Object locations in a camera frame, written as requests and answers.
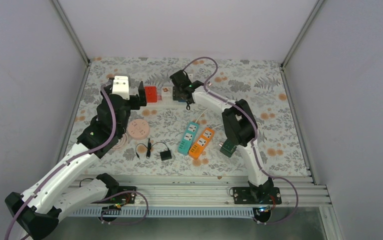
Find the red cube socket adapter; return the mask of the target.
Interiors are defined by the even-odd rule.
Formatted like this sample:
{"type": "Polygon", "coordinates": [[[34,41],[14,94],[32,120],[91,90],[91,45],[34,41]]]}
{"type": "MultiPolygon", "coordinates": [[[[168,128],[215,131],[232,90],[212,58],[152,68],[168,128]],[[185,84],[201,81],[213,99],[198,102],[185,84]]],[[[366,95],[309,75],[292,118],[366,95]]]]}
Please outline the red cube socket adapter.
{"type": "Polygon", "coordinates": [[[158,101],[158,92],[156,86],[145,86],[145,96],[148,103],[156,103],[158,101]]]}

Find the white multicolour power strip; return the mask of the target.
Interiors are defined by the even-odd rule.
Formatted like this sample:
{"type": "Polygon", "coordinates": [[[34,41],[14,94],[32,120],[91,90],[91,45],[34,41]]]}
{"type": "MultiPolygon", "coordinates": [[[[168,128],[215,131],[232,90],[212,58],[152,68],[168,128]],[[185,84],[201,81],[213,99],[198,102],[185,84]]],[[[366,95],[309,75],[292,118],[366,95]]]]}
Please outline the white multicolour power strip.
{"type": "Polygon", "coordinates": [[[172,92],[162,92],[158,95],[157,102],[148,102],[146,106],[149,108],[185,108],[187,103],[174,100],[172,92]]]}

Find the white cube socket adapter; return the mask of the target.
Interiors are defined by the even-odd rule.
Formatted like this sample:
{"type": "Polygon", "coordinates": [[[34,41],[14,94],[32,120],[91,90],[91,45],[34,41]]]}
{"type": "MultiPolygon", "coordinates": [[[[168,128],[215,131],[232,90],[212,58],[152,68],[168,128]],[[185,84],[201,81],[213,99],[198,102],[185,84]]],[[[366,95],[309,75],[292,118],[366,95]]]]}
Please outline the white cube socket adapter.
{"type": "Polygon", "coordinates": [[[173,98],[173,88],[171,86],[164,86],[161,88],[161,97],[163,99],[173,98]]]}

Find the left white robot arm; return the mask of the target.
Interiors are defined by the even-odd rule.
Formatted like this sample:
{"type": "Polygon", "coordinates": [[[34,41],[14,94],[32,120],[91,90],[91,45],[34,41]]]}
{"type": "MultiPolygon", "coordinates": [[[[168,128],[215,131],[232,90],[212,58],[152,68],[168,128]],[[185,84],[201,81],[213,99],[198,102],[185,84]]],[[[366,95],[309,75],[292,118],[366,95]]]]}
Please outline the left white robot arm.
{"type": "Polygon", "coordinates": [[[120,204],[133,201],[136,190],[122,189],[107,173],[67,192],[67,188],[94,162],[100,160],[126,133],[132,110],[146,106],[143,84],[136,95],[130,94],[127,80],[110,79],[101,86],[102,102],[90,125],[77,138],[76,144],[42,179],[21,193],[12,192],[5,198],[12,220],[6,230],[10,237],[15,224],[28,237],[41,240],[73,212],[94,203],[120,204]]]}

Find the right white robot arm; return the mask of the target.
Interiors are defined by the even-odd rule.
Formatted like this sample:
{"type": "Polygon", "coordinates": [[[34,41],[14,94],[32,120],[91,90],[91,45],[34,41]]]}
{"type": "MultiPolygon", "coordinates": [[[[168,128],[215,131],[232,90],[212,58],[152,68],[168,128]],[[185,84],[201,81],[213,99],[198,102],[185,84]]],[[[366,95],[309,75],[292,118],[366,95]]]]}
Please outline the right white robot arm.
{"type": "Polygon", "coordinates": [[[258,148],[258,126],[247,101],[234,101],[209,90],[208,81],[192,82],[184,70],[175,72],[169,78],[177,88],[179,97],[187,104],[202,105],[221,115],[226,138],[237,146],[245,163],[251,199],[257,204],[265,202],[274,183],[263,172],[258,148]]]}

